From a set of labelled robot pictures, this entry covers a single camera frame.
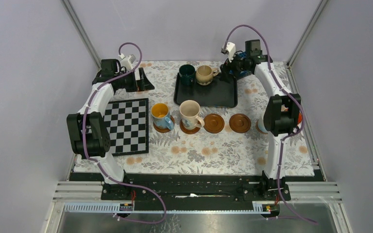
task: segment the metal corner post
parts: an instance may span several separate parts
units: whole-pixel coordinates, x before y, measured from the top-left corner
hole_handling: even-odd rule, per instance
[[[309,34],[311,33],[318,19],[320,18],[321,13],[324,11],[328,2],[329,0],[321,0],[320,4],[318,4],[317,9],[315,9],[315,12],[312,15],[312,18],[309,21],[307,27],[305,28],[305,31],[303,35],[301,36],[300,41],[298,41],[298,44],[295,47],[294,52],[292,52],[292,55],[289,57],[287,66],[291,67],[294,64],[295,60],[297,59],[298,54],[300,53],[301,48],[303,47],[305,41],[308,39]]]
[[[70,2],[70,0],[61,0],[62,4],[65,7],[65,10],[67,11],[73,25],[75,26],[76,30],[79,33],[79,36],[82,39],[82,42],[85,44],[86,48],[88,49],[89,54],[91,54],[92,59],[94,60],[96,66],[98,68],[101,68],[101,60],[98,56],[98,53],[96,52],[94,46],[91,43],[91,40],[88,37],[88,34],[86,34],[86,31],[84,27],[82,26],[81,21],[78,18],[78,15],[76,14],[75,10],[73,9],[73,6]]]

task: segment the black tray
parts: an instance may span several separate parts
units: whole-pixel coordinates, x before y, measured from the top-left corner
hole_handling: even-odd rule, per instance
[[[232,75],[221,79],[221,74],[218,74],[206,86],[199,85],[196,81],[191,86],[185,86],[177,74],[174,102],[180,105],[186,100],[194,100],[200,106],[233,108],[238,104],[237,80]]]

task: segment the beige mug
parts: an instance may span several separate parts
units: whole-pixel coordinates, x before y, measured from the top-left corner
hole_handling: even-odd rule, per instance
[[[196,127],[200,128],[205,125],[203,119],[198,116],[200,110],[200,105],[193,100],[186,100],[179,105],[182,124],[187,130],[193,130]]]
[[[200,66],[195,72],[195,78],[200,85],[208,85],[214,79],[214,76],[219,74],[218,68],[211,68],[210,66]]]

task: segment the dark green mug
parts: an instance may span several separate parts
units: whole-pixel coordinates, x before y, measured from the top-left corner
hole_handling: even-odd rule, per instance
[[[179,67],[179,77],[182,85],[191,86],[195,82],[195,67],[186,64]]]

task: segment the floral pattern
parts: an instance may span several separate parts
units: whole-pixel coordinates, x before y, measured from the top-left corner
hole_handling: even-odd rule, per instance
[[[200,129],[188,135],[179,128],[179,106],[173,102],[175,80],[181,65],[188,63],[197,69],[208,65],[219,67],[222,62],[143,62],[148,79],[155,90],[126,93],[119,90],[112,100],[149,98],[149,112],[156,103],[165,103],[175,119],[175,128],[169,133],[158,133],[152,126],[150,114],[149,153],[115,157],[115,160],[129,173],[165,174],[234,174],[260,175],[268,156],[268,137],[256,128],[256,120],[263,114],[268,96],[261,82],[253,75],[238,80],[238,105],[235,108],[202,107],[200,116],[216,113],[225,121],[224,129],[217,134]],[[275,62],[275,69],[283,83],[289,87],[284,63]],[[246,133],[236,133],[229,127],[229,118],[236,114],[246,114],[251,119],[251,129]],[[285,158],[287,175],[313,175],[313,168],[303,134],[291,138]],[[98,172],[88,160],[78,155],[75,172]]]

